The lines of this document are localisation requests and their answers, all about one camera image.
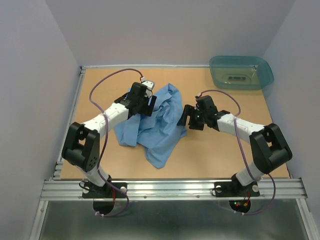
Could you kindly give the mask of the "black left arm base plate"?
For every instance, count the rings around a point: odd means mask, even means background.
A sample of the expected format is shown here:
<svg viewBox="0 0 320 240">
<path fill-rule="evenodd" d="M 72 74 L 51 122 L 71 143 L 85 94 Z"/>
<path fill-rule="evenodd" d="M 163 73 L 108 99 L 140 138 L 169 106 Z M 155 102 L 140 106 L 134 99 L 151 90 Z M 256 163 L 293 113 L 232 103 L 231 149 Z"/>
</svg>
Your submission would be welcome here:
<svg viewBox="0 0 320 240">
<path fill-rule="evenodd" d="M 128 184 L 126 182 L 112 182 L 112 184 L 118 188 L 126 188 Z M 96 186 L 89 181 L 80 181 L 79 187 L 82 189 L 83 199 L 111 199 L 113 198 L 113 193 L 115 193 L 116 199 L 124 199 L 125 196 L 119 191 L 112 191 L 112 188 L 105 184 L 103 187 Z"/>
</svg>

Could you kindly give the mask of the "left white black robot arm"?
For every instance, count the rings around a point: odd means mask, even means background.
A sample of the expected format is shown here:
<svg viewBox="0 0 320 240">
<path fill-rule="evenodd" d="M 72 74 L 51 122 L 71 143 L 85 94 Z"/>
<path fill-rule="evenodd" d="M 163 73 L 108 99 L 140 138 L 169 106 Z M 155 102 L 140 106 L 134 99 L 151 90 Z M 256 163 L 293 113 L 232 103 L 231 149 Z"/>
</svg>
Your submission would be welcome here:
<svg viewBox="0 0 320 240">
<path fill-rule="evenodd" d="M 153 95 L 155 83 L 134 82 L 123 96 L 96 117 L 83 122 L 72 123 L 67 131 L 61 157 L 76 166 L 94 185 L 100 197 L 111 193 L 110 176 L 100 167 L 100 140 L 116 125 L 140 114 L 150 117 L 157 97 Z"/>
</svg>

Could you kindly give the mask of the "light blue shirt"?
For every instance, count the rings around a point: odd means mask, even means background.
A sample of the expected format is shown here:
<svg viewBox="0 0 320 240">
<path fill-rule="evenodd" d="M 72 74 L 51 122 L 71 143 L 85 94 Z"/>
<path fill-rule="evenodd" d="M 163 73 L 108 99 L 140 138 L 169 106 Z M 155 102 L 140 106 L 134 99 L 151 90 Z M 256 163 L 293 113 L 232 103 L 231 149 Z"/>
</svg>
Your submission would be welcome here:
<svg viewBox="0 0 320 240">
<path fill-rule="evenodd" d="M 183 113 L 181 93 L 168 83 L 154 96 L 151 116 L 136 114 L 114 127 L 121 146 L 144 147 L 146 160 L 157 169 L 163 168 L 179 140 L 187 136 L 187 129 L 178 126 Z"/>
</svg>

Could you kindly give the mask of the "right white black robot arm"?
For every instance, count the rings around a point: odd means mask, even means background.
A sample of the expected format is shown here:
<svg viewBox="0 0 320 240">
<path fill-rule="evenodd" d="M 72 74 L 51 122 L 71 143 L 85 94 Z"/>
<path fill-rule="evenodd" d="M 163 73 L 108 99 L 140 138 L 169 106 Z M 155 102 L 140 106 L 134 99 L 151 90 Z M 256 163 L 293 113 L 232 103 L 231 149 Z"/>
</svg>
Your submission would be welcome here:
<svg viewBox="0 0 320 240">
<path fill-rule="evenodd" d="M 271 123 L 262 125 L 243 120 L 229 111 L 219 111 L 211 96 L 196 96 L 196 105 L 186 104 L 177 125 L 188 125 L 192 130 L 204 129 L 204 126 L 218 132 L 228 133 L 249 143 L 252 163 L 245 162 L 245 168 L 231 177 L 231 182 L 221 190 L 231 190 L 242 195 L 253 182 L 258 182 L 278 167 L 292 159 L 292 151 L 279 126 Z"/>
</svg>

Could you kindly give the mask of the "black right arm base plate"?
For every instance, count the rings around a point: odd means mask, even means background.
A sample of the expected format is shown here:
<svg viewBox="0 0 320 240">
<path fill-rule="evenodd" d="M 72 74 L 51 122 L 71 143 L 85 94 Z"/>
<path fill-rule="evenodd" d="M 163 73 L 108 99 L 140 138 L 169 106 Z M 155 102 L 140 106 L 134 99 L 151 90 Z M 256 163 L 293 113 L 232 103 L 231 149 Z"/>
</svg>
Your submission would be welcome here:
<svg viewBox="0 0 320 240">
<path fill-rule="evenodd" d="M 259 197 L 260 191 L 255 181 L 246 186 L 233 181 L 218 181 L 214 183 L 211 194 L 217 198 Z"/>
</svg>

